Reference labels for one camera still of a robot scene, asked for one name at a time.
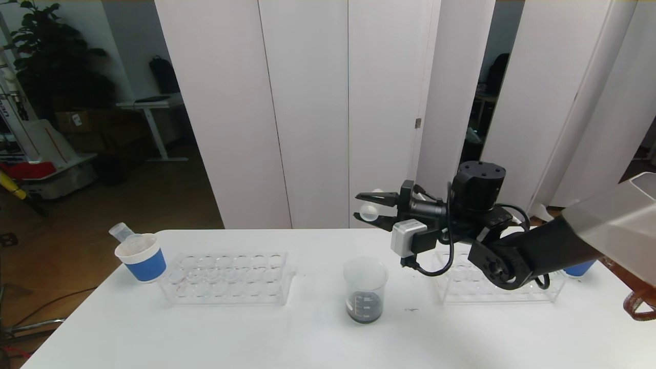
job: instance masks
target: red object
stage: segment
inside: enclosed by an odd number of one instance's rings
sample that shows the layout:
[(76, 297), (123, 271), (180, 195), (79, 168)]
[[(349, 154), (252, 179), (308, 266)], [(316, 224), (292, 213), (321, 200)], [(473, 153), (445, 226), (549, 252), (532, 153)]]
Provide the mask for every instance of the red object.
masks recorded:
[(0, 163), (0, 168), (13, 179), (39, 179), (57, 171), (51, 162), (37, 164), (22, 162), (11, 167)]
[(17, 349), (15, 347), (11, 347), (11, 346), (4, 346), (2, 349), (5, 350), (8, 353), (11, 353), (11, 352), (18, 353), (20, 356), (22, 356), (24, 358), (30, 358), (30, 356), (32, 356), (31, 354), (29, 354), (29, 353), (27, 353), (27, 352), (25, 352), (21, 349)]

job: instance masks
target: white table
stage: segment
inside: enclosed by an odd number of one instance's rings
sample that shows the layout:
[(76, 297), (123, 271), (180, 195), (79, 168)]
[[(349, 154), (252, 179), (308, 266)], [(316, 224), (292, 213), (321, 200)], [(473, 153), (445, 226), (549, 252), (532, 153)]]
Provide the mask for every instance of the white table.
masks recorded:
[(183, 105), (182, 95), (180, 93), (174, 93), (169, 98), (160, 101), (151, 101), (151, 102), (136, 102), (135, 100), (123, 101), (116, 104), (121, 109), (126, 110), (143, 110), (146, 115), (146, 120), (148, 121), (148, 127), (150, 127), (150, 133), (153, 135), (155, 140), (155, 145), (159, 150), (159, 155), (161, 156), (158, 159), (150, 159), (149, 162), (186, 162), (189, 158), (170, 158), (169, 153), (166, 151), (164, 142), (162, 141), (161, 135), (159, 134), (159, 129), (155, 123), (155, 118), (153, 118), (152, 109), (169, 109), (174, 108), (175, 106)]
[[(626, 369), (656, 360), (656, 325), (623, 311), (629, 289), (599, 263), (554, 304), (439, 306), (430, 279), (398, 265), (382, 230), (158, 235), (167, 260), (180, 251), (290, 251), (299, 265), (286, 306), (170, 307), (157, 284), (120, 266), (23, 368)], [(370, 325), (344, 307), (342, 264), (357, 255), (390, 271), (384, 312)]]

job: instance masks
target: potted plant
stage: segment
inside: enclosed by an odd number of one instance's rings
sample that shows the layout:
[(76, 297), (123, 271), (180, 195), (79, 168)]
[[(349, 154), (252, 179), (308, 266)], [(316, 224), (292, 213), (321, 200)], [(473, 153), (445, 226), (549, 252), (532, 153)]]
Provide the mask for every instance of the potted plant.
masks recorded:
[(114, 84), (93, 69), (103, 49), (90, 48), (75, 28), (60, 21), (59, 4), (39, 9), (33, 1), (8, 0), (28, 12), (21, 28), (11, 32), (24, 57), (16, 59), (16, 76), (39, 118), (54, 121), (53, 99), (66, 97), (77, 106), (107, 107), (114, 100)]

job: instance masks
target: blue paper cup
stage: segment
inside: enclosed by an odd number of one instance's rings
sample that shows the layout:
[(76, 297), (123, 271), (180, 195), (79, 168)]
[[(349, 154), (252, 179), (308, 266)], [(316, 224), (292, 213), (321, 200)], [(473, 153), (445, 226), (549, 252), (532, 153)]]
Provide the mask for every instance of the blue paper cup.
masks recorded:
[(159, 248), (159, 243), (157, 243), (156, 235), (144, 233), (140, 236), (143, 242), (146, 243), (147, 248), (145, 250), (131, 254), (125, 247), (125, 243), (130, 240), (128, 238), (116, 247), (114, 255), (125, 264), (139, 282), (154, 282), (166, 270), (166, 261), (164, 261), (164, 255), (161, 248)]
[(571, 266), (569, 268), (565, 268), (563, 270), (565, 271), (565, 273), (567, 273), (567, 275), (579, 277), (579, 276), (584, 275), (585, 272), (588, 271), (588, 269), (592, 266), (592, 264), (594, 264), (595, 261), (596, 260), (586, 261), (585, 263), (581, 263), (581, 264), (578, 264), (578, 265), (573, 265), (573, 266)]

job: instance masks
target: glass beaker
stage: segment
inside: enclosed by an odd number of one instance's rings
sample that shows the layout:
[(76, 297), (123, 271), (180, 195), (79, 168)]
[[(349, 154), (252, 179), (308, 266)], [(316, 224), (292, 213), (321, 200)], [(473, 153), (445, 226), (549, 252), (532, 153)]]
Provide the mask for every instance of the glass beaker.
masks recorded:
[(372, 257), (357, 257), (344, 264), (346, 312), (358, 323), (373, 323), (382, 314), (387, 267)]

